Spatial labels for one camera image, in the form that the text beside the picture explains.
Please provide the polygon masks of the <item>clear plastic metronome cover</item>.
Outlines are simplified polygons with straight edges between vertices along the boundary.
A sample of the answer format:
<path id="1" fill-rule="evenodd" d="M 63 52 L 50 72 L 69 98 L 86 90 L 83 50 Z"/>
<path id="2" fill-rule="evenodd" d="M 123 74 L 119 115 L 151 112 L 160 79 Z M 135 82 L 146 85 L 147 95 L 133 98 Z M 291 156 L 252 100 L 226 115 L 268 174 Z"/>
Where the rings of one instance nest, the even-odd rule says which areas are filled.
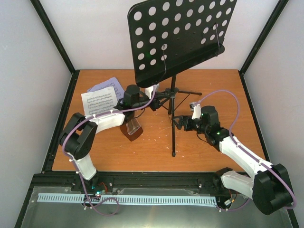
<path id="1" fill-rule="evenodd" d="M 141 125 L 137 121 L 137 119 L 133 118 L 126 124 L 127 133 L 129 135 L 133 135 L 140 129 Z"/>

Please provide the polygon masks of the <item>brown wooden metronome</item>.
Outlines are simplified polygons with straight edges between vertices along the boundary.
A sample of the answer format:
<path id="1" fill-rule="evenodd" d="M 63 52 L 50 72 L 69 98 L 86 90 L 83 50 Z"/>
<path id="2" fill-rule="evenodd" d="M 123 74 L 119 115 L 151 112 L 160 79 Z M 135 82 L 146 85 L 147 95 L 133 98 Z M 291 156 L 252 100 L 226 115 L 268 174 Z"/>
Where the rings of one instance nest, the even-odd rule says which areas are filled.
<path id="1" fill-rule="evenodd" d="M 129 140 L 134 141 L 139 138 L 143 133 L 143 128 L 137 119 L 132 119 L 128 123 L 120 126 L 122 134 Z"/>

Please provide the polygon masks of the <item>white sheet music paper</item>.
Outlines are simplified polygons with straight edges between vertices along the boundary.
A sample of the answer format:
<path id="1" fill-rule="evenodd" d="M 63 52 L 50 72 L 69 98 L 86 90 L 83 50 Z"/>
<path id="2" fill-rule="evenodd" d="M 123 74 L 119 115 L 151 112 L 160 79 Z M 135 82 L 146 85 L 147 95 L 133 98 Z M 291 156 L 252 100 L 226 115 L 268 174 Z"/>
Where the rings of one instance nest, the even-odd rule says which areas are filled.
<path id="1" fill-rule="evenodd" d="M 112 86 L 83 93 L 81 98 L 86 116 L 105 113 L 117 104 L 117 97 Z"/>

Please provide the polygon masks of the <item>black music stand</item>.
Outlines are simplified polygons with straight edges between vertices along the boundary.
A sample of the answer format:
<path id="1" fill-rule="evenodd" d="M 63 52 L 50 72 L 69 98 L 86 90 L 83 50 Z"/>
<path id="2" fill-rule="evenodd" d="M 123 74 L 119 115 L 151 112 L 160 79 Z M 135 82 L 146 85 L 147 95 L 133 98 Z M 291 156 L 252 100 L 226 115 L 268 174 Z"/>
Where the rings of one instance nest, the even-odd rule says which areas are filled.
<path id="1" fill-rule="evenodd" d="M 135 82 L 147 88 L 168 78 L 168 114 L 174 115 L 176 76 L 217 57 L 234 0 L 146 0 L 128 11 Z"/>

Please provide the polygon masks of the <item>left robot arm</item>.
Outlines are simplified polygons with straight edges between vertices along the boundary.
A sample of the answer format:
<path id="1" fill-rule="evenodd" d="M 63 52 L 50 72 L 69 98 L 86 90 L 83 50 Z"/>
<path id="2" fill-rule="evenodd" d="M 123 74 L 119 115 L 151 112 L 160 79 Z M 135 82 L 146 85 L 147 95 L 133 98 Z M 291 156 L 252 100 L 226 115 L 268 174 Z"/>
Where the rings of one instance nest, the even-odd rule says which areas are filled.
<path id="1" fill-rule="evenodd" d="M 161 100 L 170 97 L 166 92 L 158 92 L 158 87 L 153 85 L 143 92 L 138 86 L 129 85 L 123 97 L 108 111 L 87 116 L 80 113 L 72 115 L 59 136 L 58 144 L 73 163 L 76 173 L 83 178 L 82 185 L 88 191 L 96 190 L 99 185 L 99 179 L 95 177 L 97 170 L 89 154 L 95 135 L 129 123 L 137 110 L 151 108 L 156 111 L 160 108 L 163 105 Z"/>

